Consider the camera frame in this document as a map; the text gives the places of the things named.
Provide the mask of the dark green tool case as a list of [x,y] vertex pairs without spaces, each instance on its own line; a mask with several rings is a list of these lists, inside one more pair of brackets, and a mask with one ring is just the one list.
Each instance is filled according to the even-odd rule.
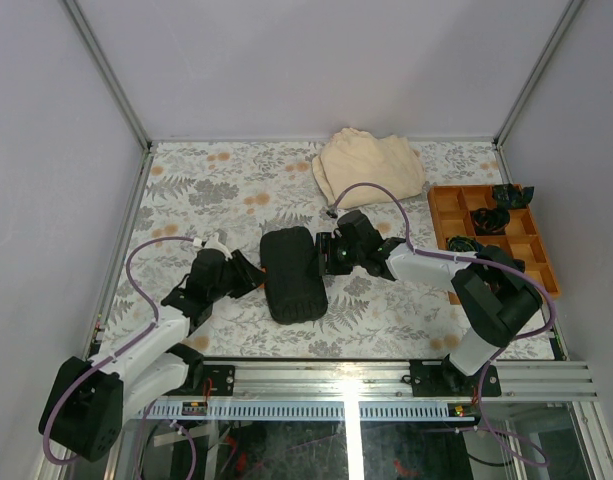
[[277,323],[315,321],[327,312],[328,298],[317,261],[313,238],[305,227],[284,228],[262,236],[264,290],[271,317]]

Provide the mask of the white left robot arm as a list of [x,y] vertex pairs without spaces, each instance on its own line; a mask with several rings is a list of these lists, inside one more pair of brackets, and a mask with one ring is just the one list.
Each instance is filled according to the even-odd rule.
[[59,368],[40,418],[45,457],[67,464],[51,450],[58,444],[96,461],[113,446],[125,423],[159,397],[194,394],[206,383],[201,354],[184,341],[224,297],[240,298],[266,279],[238,250],[201,249],[191,270],[160,302],[172,312],[156,316],[120,347],[88,360],[71,357]]

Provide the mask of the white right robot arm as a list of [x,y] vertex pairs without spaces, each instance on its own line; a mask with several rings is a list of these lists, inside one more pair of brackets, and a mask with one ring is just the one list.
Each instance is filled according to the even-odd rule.
[[318,233],[315,248],[321,275],[348,275],[361,267],[373,277],[422,283],[457,296],[469,329],[441,372],[444,387],[453,394],[474,387],[482,367],[543,304],[532,279],[502,249],[489,246],[468,254],[423,250],[404,238],[382,237],[360,211],[343,215],[334,231]]

